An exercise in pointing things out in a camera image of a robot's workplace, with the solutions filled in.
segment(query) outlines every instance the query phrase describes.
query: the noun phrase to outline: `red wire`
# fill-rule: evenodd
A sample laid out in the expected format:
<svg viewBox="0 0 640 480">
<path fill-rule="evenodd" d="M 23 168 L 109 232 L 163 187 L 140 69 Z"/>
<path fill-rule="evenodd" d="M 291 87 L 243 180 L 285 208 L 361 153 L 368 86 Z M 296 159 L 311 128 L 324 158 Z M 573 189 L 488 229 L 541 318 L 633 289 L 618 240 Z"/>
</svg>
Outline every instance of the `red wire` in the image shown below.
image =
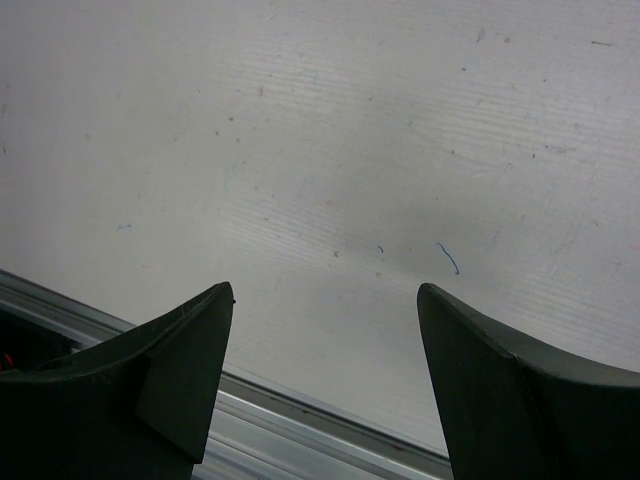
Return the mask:
<svg viewBox="0 0 640 480">
<path fill-rule="evenodd" d="M 15 363 L 13 363 L 13 358 L 11 357 L 11 355 L 9 355 L 8 353 L 5 353 L 4 358 L 6 358 L 7 362 L 9 362 L 9 370 L 15 367 Z"/>
</svg>

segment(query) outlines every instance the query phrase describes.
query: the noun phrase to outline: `blue mark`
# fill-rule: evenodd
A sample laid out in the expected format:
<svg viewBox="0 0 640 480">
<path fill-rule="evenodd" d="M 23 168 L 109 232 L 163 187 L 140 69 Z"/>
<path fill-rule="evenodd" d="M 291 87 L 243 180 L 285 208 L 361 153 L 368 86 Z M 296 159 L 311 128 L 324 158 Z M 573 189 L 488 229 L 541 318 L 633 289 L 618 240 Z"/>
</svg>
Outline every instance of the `blue mark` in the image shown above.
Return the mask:
<svg viewBox="0 0 640 480">
<path fill-rule="evenodd" d="M 226 193 L 231 193 L 231 179 L 233 178 L 233 174 L 235 173 L 238 165 L 228 166 L 224 171 L 224 191 Z"/>
<path fill-rule="evenodd" d="M 458 268 L 458 265 L 456 264 L 456 261 L 453 259 L 453 257 L 451 255 L 449 255 L 449 252 L 447 252 L 447 249 L 444 248 L 444 245 L 442 245 L 440 242 L 438 242 L 437 245 L 442 249 L 442 252 L 447 257 L 449 257 L 449 260 L 451 260 L 451 263 L 453 263 L 453 266 L 456 267 L 456 275 L 460 275 L 460 269 Z"/>
<path fill-rule="evenodd" d="M 300 71 L 300 75 L 305 76 L 305 77 L 310 77 L 311 79 L 313 79 L 313 84 L 317 85 L 318 81 L 320 79 L 320 71 L 318 71 L 315 68 L 303 68 Z"/>
</svg>

